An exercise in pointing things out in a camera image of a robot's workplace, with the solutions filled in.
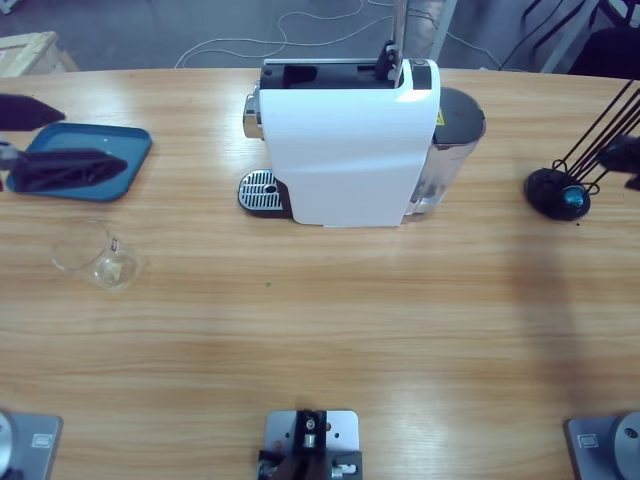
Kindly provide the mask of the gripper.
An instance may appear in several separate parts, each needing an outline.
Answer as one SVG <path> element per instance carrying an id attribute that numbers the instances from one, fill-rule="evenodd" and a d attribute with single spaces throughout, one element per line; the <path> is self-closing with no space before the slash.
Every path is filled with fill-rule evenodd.
<path id="1" fill-rule="evenodd" d="M 31 97 L 0 94 L 0 130 L 33 131 L 66 119 L 66 115 Z M 4 135 L 0 139 L 1 170 L 10 173 L 14 190 L 22 193 L 83 188 L 106 182 L 128 163 L 97 149 L 23 152 Z"/>

